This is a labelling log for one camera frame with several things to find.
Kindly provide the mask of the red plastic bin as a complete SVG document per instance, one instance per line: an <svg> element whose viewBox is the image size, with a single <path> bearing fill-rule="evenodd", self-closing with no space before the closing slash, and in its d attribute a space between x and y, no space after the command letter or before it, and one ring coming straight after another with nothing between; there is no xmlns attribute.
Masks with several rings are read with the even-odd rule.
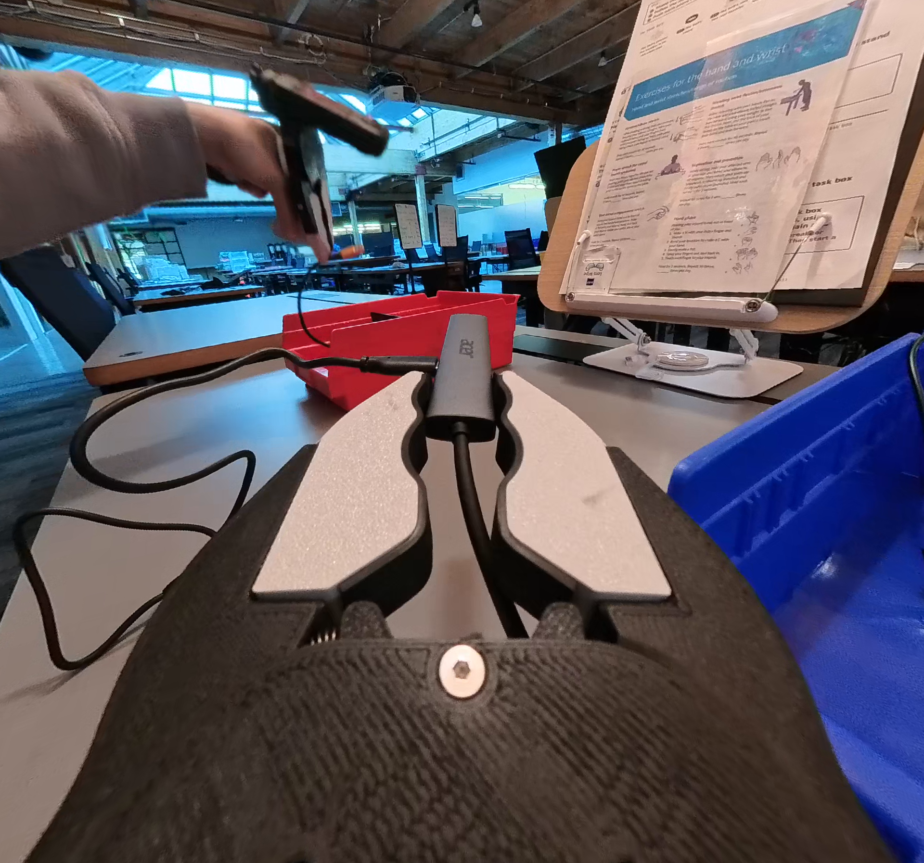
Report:
<svg viewBox="0 0 924 863"><path fill-rule="evenodd" d="M297 313L283 316L282 346L304 360L363 356L438 357L453 315L482 315L489 326L491 367L512 362L515 294L438 292L393 297L305 313L311 340Z"/></svg>

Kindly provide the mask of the large white instruction sheet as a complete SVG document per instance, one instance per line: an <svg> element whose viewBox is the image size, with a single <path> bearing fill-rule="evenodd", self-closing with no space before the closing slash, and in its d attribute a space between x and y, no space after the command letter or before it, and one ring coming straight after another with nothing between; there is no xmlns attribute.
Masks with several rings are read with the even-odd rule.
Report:
<svg viewBox="0 0 924 863"><path fill-rule="evenodd" d="M619 83L667 69L671 56L734 31L826 0L641 0ZM831 222L798 251L781 281L790 292L861 287L897 168L922 65L923 0L874 0L860 49L834 109L802 215L819 210Z"/></svg>

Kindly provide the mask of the laminated hand exercise sheet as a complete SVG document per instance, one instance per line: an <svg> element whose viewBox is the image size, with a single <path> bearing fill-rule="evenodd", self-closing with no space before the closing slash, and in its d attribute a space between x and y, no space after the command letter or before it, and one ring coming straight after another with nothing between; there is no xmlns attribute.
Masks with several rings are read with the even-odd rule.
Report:
<svg viewBox="0 0 924 863"><path fill-rule="evenodd" d="M639 75L568 297L768 292L874 1L802 5Z"/></svg>

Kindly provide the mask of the wooden document stand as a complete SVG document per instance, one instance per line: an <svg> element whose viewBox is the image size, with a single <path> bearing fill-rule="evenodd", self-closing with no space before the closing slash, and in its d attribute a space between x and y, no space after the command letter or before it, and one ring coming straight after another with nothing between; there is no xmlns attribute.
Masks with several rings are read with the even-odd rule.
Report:
<svg viewBox="0 0 924 863"><path fill-rule="evenodd" d="M583 231L584 199L596 159L596 143L578 157L569 172L563 198L559 200L560 207L556 209L555 219L550 225L550 240L539 273L539 299L548 311L564 315L596 315L653 323L721 327L725 330L737 328L766 333L809 334L842 326L866 313L883 294L892 276L896 257L922 191L922 122L922 84L918 84L911 99L884 210L874 237L874 266L864 278L860 296L847 304L830 304L831 291L824 293L825 303L792 303L785 299L783 292L776 292L777 316L768 322L759 320L756 311L741 312L743 305L755 303L750 299L723 298L721 303L724 308L718 314L710 311L702 299L687 300L676 296L662 297L659 307L655 305L654 297L629 296L617 301L612 308L604 306L603 297L593 296L585 306L576 303L576 308L569 310L560 288L574 242Z"/></svg>

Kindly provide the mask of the person's left forearm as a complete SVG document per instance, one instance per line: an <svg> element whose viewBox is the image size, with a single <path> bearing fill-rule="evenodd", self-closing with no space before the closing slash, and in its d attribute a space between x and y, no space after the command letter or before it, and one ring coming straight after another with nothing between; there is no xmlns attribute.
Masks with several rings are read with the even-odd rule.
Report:
<svg viewBox="0 0 924 863"><path fill-rule="evenodd" d="M1 256L152 203L206 194L185 103L76 72L1 72Z"/></svg>

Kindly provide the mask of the dark blue office chair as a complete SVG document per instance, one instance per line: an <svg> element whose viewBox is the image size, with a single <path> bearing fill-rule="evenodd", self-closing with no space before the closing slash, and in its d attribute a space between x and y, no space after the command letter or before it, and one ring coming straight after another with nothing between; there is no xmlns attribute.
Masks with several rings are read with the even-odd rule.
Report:
<svg viewBox="0 0 924 863"><path fill-rule="evenodd" d="M6 280L32 304L82 361L116 326L110 303L53 247L37 247L1 262Z"/></svg>

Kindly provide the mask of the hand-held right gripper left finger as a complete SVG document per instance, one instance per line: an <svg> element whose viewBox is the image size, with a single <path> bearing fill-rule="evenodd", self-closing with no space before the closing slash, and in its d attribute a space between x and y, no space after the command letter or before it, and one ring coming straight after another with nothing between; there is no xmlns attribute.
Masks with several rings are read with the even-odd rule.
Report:
<svg viewBox="0 0 924 863"><path fill-rule="evenodd" d="M421 477L430 381L403 375L324 435L253 582L256 600L335 615L365 601L391 615L422 590L433 567Z"/></svg>

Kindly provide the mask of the white ceiling projector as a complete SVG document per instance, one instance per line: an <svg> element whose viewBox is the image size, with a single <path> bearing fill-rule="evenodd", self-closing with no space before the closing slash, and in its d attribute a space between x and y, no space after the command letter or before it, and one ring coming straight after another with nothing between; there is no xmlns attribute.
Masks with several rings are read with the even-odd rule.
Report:
<svg viewBox="0 0 924 863"><path fill-rule="evenodd" d="M421 106L417 90L399 72L381 69L371 78L367 114L390 125L409 124Z"/></svg>

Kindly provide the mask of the grey USB hub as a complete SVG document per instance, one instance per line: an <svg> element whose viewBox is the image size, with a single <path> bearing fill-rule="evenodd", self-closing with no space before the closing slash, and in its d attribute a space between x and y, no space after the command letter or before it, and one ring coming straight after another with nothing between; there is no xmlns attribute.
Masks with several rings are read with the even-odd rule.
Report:
<svg viewBox="0 0 924 863"><path fill-rule="evenodd" d="M502 590L492 565L491 536L479 501L471 446L491 442L493 408L489 325L483 315L453 315L433 376L425 415L426 435L453 448L456 491L473 554L492 606L508 638L527 638L514 601Z"/></svg>

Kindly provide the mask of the grey desk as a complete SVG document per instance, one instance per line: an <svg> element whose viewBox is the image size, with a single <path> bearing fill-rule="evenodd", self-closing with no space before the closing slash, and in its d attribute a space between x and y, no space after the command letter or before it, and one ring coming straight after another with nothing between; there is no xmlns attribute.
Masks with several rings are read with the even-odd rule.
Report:
<svg viewBox="0 0 924 863"><path fill-rule="evenodd" d="M849 861L883 848L767 611L608 447L672 587L593 618L481 578L426 435L433 567L391 615L251 588L314 449L223 525L20 519L2 861Z"/></svg>

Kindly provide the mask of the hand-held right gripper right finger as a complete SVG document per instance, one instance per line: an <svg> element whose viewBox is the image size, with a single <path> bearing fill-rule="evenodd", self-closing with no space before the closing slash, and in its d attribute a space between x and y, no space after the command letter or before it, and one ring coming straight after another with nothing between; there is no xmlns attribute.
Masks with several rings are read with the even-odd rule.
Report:
<svg viewBox="0 0 924 863"><path fill-rule="evenodd" d="M534 618L555 603L593 618L607 603L668 602L671 584L604 441L514 372L496 374L492 391L502 590Z"/></svg>

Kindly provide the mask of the blue plastic bin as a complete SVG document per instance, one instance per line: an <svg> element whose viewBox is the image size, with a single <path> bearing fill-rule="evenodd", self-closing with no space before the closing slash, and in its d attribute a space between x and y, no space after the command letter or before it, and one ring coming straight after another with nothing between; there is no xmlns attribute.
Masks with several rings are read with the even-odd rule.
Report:
<svg viewBox="0 0 924 863"><path fill-rule="evenodd" d="M779 626L895 857L922 861L922 338L700 448L668 495Z"/></svg>

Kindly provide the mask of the person's left hand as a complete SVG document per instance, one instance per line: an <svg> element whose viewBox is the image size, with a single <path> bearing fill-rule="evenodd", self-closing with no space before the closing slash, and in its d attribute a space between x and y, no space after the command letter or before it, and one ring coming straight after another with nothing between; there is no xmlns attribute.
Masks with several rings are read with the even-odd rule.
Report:
<svg viewBox="0 0 924 863"><path fill-rule="evenodd" d="M206 166L255 197L270 196L274 229L287 241L305 244L320 262L330 247L317 233L306 232L293 198L283 141L275 127L241 111L185 104L196 130Z"/></svg>

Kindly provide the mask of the wood-edged grey table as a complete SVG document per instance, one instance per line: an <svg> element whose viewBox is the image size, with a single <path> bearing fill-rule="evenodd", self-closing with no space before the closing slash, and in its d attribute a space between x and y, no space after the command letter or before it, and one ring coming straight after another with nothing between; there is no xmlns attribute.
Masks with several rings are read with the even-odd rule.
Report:
<svg viewBox="0 0 924 863"><path fill-rule="evenodd" d="M121 319L83 365L87 382L117 388L281 345L294 295L214 303Z"/></svg>

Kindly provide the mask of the long background table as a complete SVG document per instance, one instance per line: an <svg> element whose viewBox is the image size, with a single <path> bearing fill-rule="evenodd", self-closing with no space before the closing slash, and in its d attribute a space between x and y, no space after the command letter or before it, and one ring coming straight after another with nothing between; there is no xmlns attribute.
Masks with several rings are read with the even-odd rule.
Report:
<svg viewBox="0 0 924 863"><path fill-rule="evenodd" d="M196 284L171 285L164 289L141 290L131 302L138 312L148 313L165 309L180 309L199 305L229 303L265 296L261 285L235 285L222 289L201 289Z"/></svg>

